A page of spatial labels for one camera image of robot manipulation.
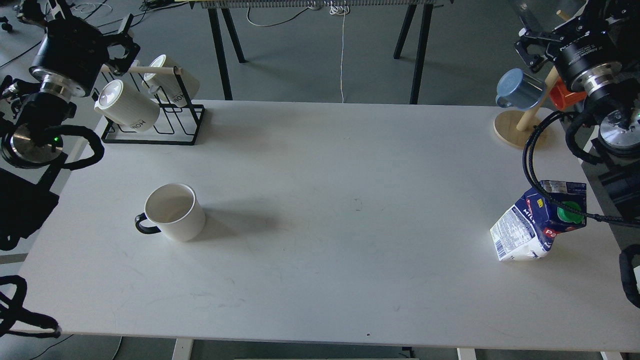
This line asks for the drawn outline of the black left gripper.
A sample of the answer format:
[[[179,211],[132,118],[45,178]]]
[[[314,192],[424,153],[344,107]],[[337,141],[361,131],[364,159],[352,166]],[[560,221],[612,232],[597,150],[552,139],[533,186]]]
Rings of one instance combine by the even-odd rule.
[[[93,87],[103,65],[116,76],[125,75],[141,50],[130,35],[133,19],[132,13],[123,17],[114,34],[103,34],[78,17],[49,20],[30,74],[39,81],[59,75],[80,87]],[[109,58],[107,48],[114,46],[122,48],[121,57]]]

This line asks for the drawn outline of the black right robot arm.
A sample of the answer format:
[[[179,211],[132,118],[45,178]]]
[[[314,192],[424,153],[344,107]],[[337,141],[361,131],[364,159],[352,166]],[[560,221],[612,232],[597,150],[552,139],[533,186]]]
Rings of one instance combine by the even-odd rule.
[[[565,142],[578,159],[607,172],[599,182],[618,216],[592,214],[551,203],[570,214],[621,227],[639,227],[639,2],[586,0],[583,8],[551,31],[544,31],[525,0],[510,5],[523,29],[514,48],[537,73],[553,63],[570,92],[585,92],[582,111],[554,111],[524,145],[522,168],[526,180],[542,197],[551,199],[534,171],[539,137],[551,123],[567,121]]]

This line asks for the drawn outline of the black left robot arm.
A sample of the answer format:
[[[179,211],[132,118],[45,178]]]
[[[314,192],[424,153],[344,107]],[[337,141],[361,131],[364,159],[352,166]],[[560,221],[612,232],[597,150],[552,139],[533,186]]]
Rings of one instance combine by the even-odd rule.
[[[89,96],[103,67],[126,73],[140,51],[130,35],[132,14],[118,32],[103,34],[62,5],[52,13],[50,20],[37,19],[45,34],[29,68],[35,82],[6,76],[1,86],[2,97],[20,105],[14,121],[1,119],[2,158],[16,168],[46,169],[36,183],[1,171],[3,251],[16,248],[52,214],[59,196],[51,187],[61,170],[83,169],[103,158],[105,148],[93,130],[66,124],[77,111],[73,98]]]

